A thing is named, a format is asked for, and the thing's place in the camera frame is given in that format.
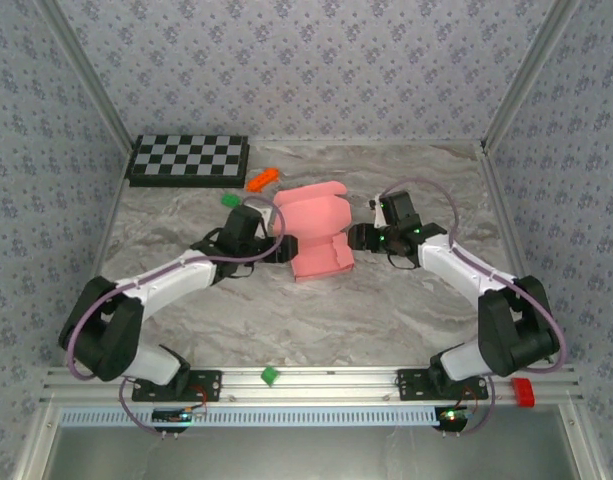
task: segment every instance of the white cable tray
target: white cable tray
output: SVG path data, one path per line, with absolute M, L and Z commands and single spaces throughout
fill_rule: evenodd
M 151 421 L 153 409 L 133 407 L 133 413 L 146 425 L 196 427 L 366 427 L 439 425 L 434 407 L 210 407 L 207 415 L 192 422 Z M 129 427 L 133 422 L 119 407 L 62 410 L 62 427 Z

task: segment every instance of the black mounting plate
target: black mounting plate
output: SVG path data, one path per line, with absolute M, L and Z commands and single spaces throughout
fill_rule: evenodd
M 188 386 L 176 397 L 175 390 L 167 385 L 156 385 L 148 380 L 136 380 L 133 387 L 133 402 L 184 402 L 201 403 L 202 394 L 191 388 L 202 387 L 207 402 L 218 402 L 222 390 L 222 372 L 219 370 L 191 370 Z
M 404 368 L 397 370 L 397 387 L 399 388 L 399 399 L 401 401 L 415 400 L 454 400 L 458 402 L 464 400 L 473 400 L 472 394 L 464 387 L 470 388 L 477 400 L 486 400 L 488 398 L 488 388 L 483 377 L 470 377 L 461 382 L 454 382 L 439 393 L 428 376 L 426 368 Z

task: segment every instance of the cable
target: cable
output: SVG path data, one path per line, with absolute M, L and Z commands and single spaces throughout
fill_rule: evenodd
M 462 260 L 465 264 L 477 270 L 478 272 L 488 276 L 489 278 L 492 278 L 493 280 L 498 281 L 505 287 L 508 287 L 516 295 L 519 295 L 521 298 L 523 298 L 528 303 L 530 303 L 546 319 L 550 328 L 552 328 L 553 332 L 555 332 L 555 336 L 557 337 L 557 341 L 559 342 L 559 348 L 560 348 L 559 350 L 560 353 L 559 353 L 559 357 L 557 358 L 557 361 L 550 367 L 546 367 L 546 368 L 526 367 L 524 368 L 524 370 L 527 372 L 531 372 L 531 373 L 552 373 L 552 372 L 559 370 L 561 367 L 563 367 L 564 364 L 566 363 L 566 358 L 568 356 L 568 347 L 566 345 L 566 338 L 564 337 L 564 331 L 559 326 L 559 324 L 555 321 L 555 318 L 553 318 L 553 316 L 548 312 L 548 310 L 546 310 L 537 300 L 535 300 L 535 298 L 533 298 L 532 295 L 525 292 L 524 290 L 519 288 L 514 283 L 509 282 L 508 280 L 500 277 L 499 275 L 489 270 L 488 268 L 466 257 L 466 255 L 464 255 L 461 252 L 460 248 L 458 248 L 458 246 L 454 244 L 455 237 L 457 237 L 457 229 L 459 228 L 459 213 L 457 211 L 457 204 L 455 203 L 455 200 L 453 199 L 451 194 L 448 192 L 448 190 L 446 190 L 442 185 L 440 185 L 439 183 L 433 180 L 429 180 L 424 177 L 409 177 L 409 178 L 405 178 L 403 180 L 400 180 L 392 184 L 386 190 L 384 190 L 382 195 L 386 195 L 387 193 L 391 192 L 395 188 L 405 183 L 408 183 L 408 182 L 426 183 L 426 184 L 432 185 L 437 190 L 442 192 L 446 200 L 448 200 L 448 203 L 450 204 L 450 207 L 453 210 L 453 216 L 455 217 L 455 223 L 453 224 L 450 231 L 448 232 L 448 245 L 451 248 L 451 251 L 455 254 L 455 256 L 458 257 L 460 260 Z
M 270 200 L 264 197 L 252 197 L 252 196 L 246 197 L 244 198 L 242 204 L 245 204 L 246 202 L 249 202 L 251 200 L 259 200 L 263 203 L 268 204 L 275 211 L 277 217 L 279 218 L 281 222 L 281 230 L 279 232 L 279 236 L 277 237 L 277 240 L 275 241 L 272 247 L 270 247 L 265 252 L 260 253 L 258 255 L 254 255 L 252 257 L 234 258 L 234 257 L 206 256 L 206 255 L 198 255 L 197 257 L 190 257 L 186 259 L 186 261 L 183 264 L 176 263 L 173 265 L 169 265 L 165 268 L 162 268 L 161 270 L 157 270 L 156 272 L 153 272 L 147 277 L 141 279 L 139 282 L 131 282 L 126 285 L 122 285 L 121 287 L 117 287 L 116 289 L 111 290 L 105 295 L 102 295 L 99 299 L 97 299 L 96 302 L 94 302 L 86 310 L 86 312 L 84 312 L 82 317 L 77 322 L 77 325 L 75 325 L 75 328 L 73 329 L 73 333 L 70 336 L 70 339 L 68 341 L 67 355 L 66 355 L 66 359 L 68 363 L 68 370 L 70 371 L 70 373 L 78 380 L 83 380 L 83 381 L 91 380 L 95 377 L 95 375 L 92 375 L 92 374 L 84 375 L 80 373 L 79 370 L 77 370 L 77 367 L 75 367 L 75 345 L 77 344 L 77 338 L 79 337 L 79 334 L 84 328 L 84 325 L 86 324 L 86 322 L 90 319 L 90 317 L 93 316 L 93 314 L 104 303 L 106 303 L 108 300 L 110 300 L 114 296 L 119 295 L 120 293 L 125 292 L 126 290 L 130 290 L 131 288 L 147 285 L 148 283 L 152 282 L 153 280 L 157 280 L 158 278 L 162 277 L 163 275 L 166 275 L 167 273 L 173 272 L 180 268 L 184 268 L 186 265 L 192 265 L 194 263 L 199 263 L 199 262 L 230 262 L 230 263 L 257 262 L 258 260 L 261 260 L 267 257 L 268 255 L 273 253 L 275 250 L 277 250 L 280 247 L 282 240 L 284 239 L 284 234 L 286 232 L 286 222 L 284 220 L 284 215 L 282 214 L 279 207 L 277 207 L 277 205 L 275 205 L 273 202 L 271 202 Z
M 191 385 L 188 388 L 190 388 L 191 390 L 195 390 L 196 392 L 199 392 L 202 394 L 202 403 L 195 405 L 194 407 L 191 407 L 191 410 L 195 410 L 196 408 L 204 407 L 204 415 L 208 415 L 208 394 L 206 393 L 206 390 L 204 390 L 204 388 L 201 385 Z
M 128 405 L 126 404 L 126 399 L 124 398 L 124 388 L 126 388 L 126 384 L 128 382 L 130 382 L 128 377 L 124 377 L 124 380 L 122 380 L 122 383 L 119 385 L 119 404 L 122 406 L 122 410 L 124 410 L 124 413 L 128 415 L 128 418 L 130 418 L 131 422 L 137 425 L 140 430 L 143 430 L 150 435 L 155 435 L 156 437 L 168 436 L 169 434 L 158 432 L 153 427 L 149 427 L 139 418 L 137 418 L 137 416 L 133 412 L 130 411 L 130 408 L 128 408 Z
M 477 407 L 479 406 L 478 405 L 479 402 L 477 400 L 477 395 L 475 394 L 473 389 L 470 388 L 468 385 L 464 385 L 464 389 L 462 390 L 462 396 L 459 399 L 459 401 L 453 406 L 453 409 L 459 407 L 462 404 L 462 402 L 465 400 L 466 392 L 470 392 L 470 394 L 473 396 L 473 399 L 475 400 L 475 408 L 473 409 L 473 412 L 472 412 L 472 414 L 474 415 L 475 412 L 477 412 Z
M 490 418 L 493 416 L 493 410 L 495 410 L 495 383 L 493 382 L 493 377 L 491 377 L 490 375 L 486 375 L 486 380 L 488 380 L 488 383 L 490 384 L 490 405 L 488 406 L 488 411 L 486 412 L 486 414 L 484 414 L 484 417 L 477 425 L 475 425 L 469 430 L 466 430 L 465 432 L 461 432 L 459 434 L 460 437 L 463 435 L 471 435 L 473 433 L 479 432 L 482 428 L 486 426 L 486 424 L 490 421 Z

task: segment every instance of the red object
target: red object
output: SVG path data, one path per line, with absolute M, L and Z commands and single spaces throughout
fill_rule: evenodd
M 267 168 L 262 173 L 248 182 L 246 190 L 253 193 L 262 193 L 262 189 L 272 182 L 279 181 L 279 170 L 277 168 Z
M 535 394 L 533 393 L 533 385 L 527 378 L 511 378 L 513 390 L 515 390 L 515 398 L 517 405 L 523 408 L 533 408 L 535 406 Z

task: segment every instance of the orange block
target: orange block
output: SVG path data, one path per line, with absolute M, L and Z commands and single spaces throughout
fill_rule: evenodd
M 279 169 L 267 168 L 262 173 L 248 182 L 246 190 L 253 193 L 262 193 L 262 189 L 272 182 L 279 181 Z

